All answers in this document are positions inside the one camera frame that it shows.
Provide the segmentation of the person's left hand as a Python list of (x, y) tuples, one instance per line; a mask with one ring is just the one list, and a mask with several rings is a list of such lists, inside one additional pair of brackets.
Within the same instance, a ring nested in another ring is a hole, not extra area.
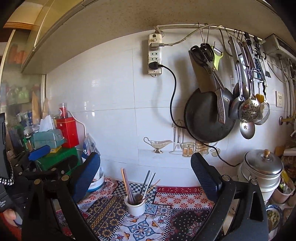
[(3, 212), (4, 219), (12, 226), (17, 227), (18, 225), (15, 223), (16, 213), (12, 209), (7, 209)]

